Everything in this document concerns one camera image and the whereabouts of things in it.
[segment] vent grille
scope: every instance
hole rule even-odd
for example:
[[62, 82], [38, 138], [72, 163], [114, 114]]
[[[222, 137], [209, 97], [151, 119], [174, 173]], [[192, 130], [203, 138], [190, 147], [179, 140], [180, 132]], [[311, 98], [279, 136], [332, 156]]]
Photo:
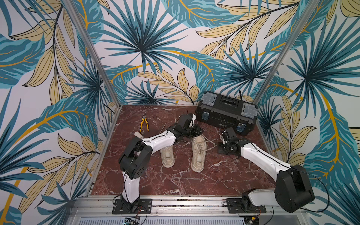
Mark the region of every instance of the vent grille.
[[[78, 225], [122, 225], [124, 218], [119, 217], [82, 217]], [[143, 225], [244, 225], [244, 219], [241, 217], [185, 217], [168, 216], [147, 218]]]

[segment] sneaker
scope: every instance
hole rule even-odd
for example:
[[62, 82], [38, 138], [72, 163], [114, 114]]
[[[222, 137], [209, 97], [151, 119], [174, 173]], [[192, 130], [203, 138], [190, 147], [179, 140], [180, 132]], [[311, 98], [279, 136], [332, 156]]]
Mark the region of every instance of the sneaker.
[[174, 152], [172, 151], [172, 145], [160, 149], [161, 161], [164, 167], [170, 168], [175, 163]]

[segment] tropical leaf wallpaper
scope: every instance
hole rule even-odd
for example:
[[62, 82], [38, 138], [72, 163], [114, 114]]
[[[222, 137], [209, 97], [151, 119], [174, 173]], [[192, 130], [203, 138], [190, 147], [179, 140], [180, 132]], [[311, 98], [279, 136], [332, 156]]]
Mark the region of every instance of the tropical leaf wallpaper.
[[[96, 43], [99, 3], [76, 6]], [[63, 224], [118, 109], [61, 1], [0, 10], [0, 224]]]
[[89, 34], [122, 104], [192, 105], [205, 91], [251, 102], [307, 2], [102, 0], [102, 36]]
[[[315, 225], [360, 224], [359, 3], [320, 1], [259, 103], [273, 154], [329, 190], [329, 208], [310, 212]], [[318, 211], [327, 194], [310, 180], [316, 197], [306, 207]]]

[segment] mounting plate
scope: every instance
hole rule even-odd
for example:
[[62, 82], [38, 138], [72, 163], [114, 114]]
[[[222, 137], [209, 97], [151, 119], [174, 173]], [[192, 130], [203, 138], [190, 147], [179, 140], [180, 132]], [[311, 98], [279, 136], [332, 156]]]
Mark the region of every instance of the mounting plate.
[[261, 213], [266, 213], [266, 209], [264, 206], [254, 206], [250, 204], [249, 210], [245, 211], [241, 207], [241, 198], [227, 198], [226, 204], [229, 210], [229, 213], [256, 213], [259, 214], [259, 210]]
[[[151, 198], [141, 198], [137, 205], [142, 206], [141, 211], [139, 214], [150, 214], [151, 213], [151, 206], [152, 206], [152, 199]], [[128, 209], [123, 201], [122, 198], [115, 200], [115, 205], [113, 207], [112, 214], [121, 215], [121, 214], [137, 214], [139, 207], [134, 207], [134, 209]]]

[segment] metal pole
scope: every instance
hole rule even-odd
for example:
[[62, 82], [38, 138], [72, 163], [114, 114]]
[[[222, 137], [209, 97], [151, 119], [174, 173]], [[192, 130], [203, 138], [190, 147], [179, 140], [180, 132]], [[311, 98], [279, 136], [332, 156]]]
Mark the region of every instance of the metal pole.
[[289, 35], [284, 47], [279, 52], [278, 57], [276, 58], [273, 66], [271, 67], [269, 73], [267, 74], [266, 78], [262, 82], [262, 85], [257, 92], [255, 99], [253, 101], [254, 104], [258, 104], [262, 95], [266, 91], [267, 87], [269, 86], [271, 80], [275, 76], [275, 73], [278, 71], [279, 66], [283, 62], [286, 54], [290, 51], [291, 47], [295, 43], [298, 36], [301, 34], [303, 28], [305, 27], [307, 21], [310, 19], [310, 16], [318, 6], [320, 0], [309, 0], [305, 6], [304, 12], [301, 14], [299, 21], [295, 24], [293, 31]]
[[70, 16], [72, 22], [75, 25], [77, 32], [79, 32], [80, 37], [82, 38], [92, 61], [94, 62], [96, 68], [98, 69], [100, 77], [103, 79], [104, 85], [108, 89], [111, 98], [113, 99], [116, 107], [120, 108], [120, 102], [114, 92], [113, 87], [111, 86], [109, 77], [106, 74], [103, 64], [101, 63], [100, 58], [99, 58], [98, 54], [96, 53], [95, 47], [93, 45], [93, 42], [91, 41], [89, 33], [87, 32], [85, 25], [82, 22], [79, 11], [77, 10], [73, 0], [63, 0], [63, 3], [69, 13], [69, 16]]

